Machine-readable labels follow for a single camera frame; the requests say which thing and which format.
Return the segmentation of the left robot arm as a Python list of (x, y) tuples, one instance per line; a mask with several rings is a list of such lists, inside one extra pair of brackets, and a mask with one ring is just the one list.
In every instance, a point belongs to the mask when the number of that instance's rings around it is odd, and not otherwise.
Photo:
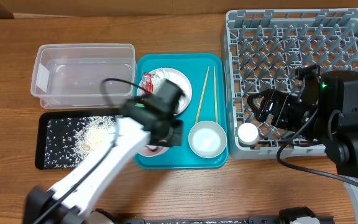
[(102, 143), (49, 190), (27, 195), (24, 223), (86, 223), (100, 196), (124, 166), (146, 145), (181, 143), (182, 121), (175, 119), (181, 93), (156, 93), (127, 100), (116, 119), (113, 139)]

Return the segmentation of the red snack wrapper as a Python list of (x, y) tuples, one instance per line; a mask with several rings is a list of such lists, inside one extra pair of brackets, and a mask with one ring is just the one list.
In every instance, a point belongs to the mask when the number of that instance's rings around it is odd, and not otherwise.
[(152, 82), (153, 75), (151, 73), (144, 72), (142, 77), (143, 88), (147, 93), (152, 93), (154, 90), (154, 84)]

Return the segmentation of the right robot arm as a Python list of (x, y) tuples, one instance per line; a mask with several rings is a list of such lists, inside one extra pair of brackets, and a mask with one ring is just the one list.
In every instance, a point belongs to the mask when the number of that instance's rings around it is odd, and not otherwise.
[[(358, 72), (322, 73), (319, 65), (311, 65), (296, 68), (295, 78), (302, 82), (299, 94), (266, 89), (249, 95), (247, 104), (257, 121), (271, 116), (272, 126), (293, 133), (276, 153), (281, 165), (344, 183), (358, 223)], [(312, 145), (324, 145), (336, 174), (283, 161), (282, 151), (298, 136)]]

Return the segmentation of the grey bowl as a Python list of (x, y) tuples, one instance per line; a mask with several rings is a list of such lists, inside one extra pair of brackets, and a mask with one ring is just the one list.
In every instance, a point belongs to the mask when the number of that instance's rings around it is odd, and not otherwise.
[(226, 148), (226, 132), (218, 123), (200, 121), (190, 129), (188, 143), (196, 155), (206, 159), (214, 158)]

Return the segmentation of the white napkin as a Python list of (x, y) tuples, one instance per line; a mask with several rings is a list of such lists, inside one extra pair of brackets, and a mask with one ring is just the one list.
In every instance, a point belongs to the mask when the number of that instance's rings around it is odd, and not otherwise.
[(170, 74), (168, 71), (166, 71), (164, 68), (158, 68), (156, 69), (155, 73), (152, 75), (152, 84), (153, 86), (159, 86), (164, 79), (169, 79), (169, 78), (170, 78)]

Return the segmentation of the white cup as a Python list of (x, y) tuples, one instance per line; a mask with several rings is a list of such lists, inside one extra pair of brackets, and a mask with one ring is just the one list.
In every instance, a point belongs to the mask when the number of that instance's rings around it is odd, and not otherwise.
[(253, 147), (260, 139), (259, 130), (252, 123), (244, 123), (237, 130), (238, 141), (241, 146)]

